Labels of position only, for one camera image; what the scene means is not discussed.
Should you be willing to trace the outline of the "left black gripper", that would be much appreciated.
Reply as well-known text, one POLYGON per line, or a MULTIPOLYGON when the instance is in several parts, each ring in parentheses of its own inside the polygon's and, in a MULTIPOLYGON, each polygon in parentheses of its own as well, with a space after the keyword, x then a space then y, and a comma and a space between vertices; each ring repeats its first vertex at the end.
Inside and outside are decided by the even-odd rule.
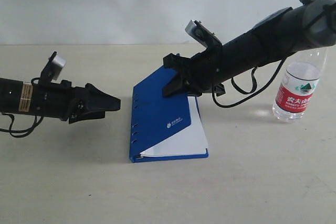
POLYGON ((31 115, 56 118, 73 124, 104 119, 106 113, 103 111, 118 111, 121 108, 119 98, 102 92, 91 83, 87 83, 85 87, 72 87, 67 80, 61 83, 43 83, 34 78, 31 84, 31 115), (85 114, 86 110, 98 112, 85 114))

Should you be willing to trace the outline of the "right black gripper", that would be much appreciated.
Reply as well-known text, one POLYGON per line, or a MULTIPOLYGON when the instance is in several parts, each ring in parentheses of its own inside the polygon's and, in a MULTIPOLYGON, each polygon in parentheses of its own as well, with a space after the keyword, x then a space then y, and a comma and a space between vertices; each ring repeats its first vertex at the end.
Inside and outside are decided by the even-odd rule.
POLYGON ((187 93, 199 97, 203 93, 226 93, 224 85, 215 83, 216 70, 220 65, 221 53, 199 52, 190 58, 170 53, 163 58, 163 67, 173 69, 176 75, 162 88, 164 98, 187 93))

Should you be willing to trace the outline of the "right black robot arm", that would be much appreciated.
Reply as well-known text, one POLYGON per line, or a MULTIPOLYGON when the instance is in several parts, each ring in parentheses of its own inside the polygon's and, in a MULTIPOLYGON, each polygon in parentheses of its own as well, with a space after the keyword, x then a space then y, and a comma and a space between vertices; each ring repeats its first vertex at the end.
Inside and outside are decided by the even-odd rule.
POLYGON ((299 1, 301 6, 282 8, 225 44, 200 21, 190 20, 185 31, 205 50, 190 58, 173 53, 163 58, 163 67, 176 74, 162 88, 162 95, 223 94, 223 82, 250 69, 300 51, 334 46, 335 0, 299 1))

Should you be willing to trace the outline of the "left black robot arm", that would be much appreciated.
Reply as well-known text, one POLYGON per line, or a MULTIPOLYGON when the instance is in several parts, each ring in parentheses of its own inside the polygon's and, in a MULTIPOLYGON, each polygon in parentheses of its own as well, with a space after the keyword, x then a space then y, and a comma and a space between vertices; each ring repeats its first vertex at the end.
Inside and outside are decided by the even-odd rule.
POLYGON ((94 85, 73 87, 72 82, 23 82, 1 78, 1 112, 55 118, 69 124, 105 118, 118 111, 121 100, 94 85))

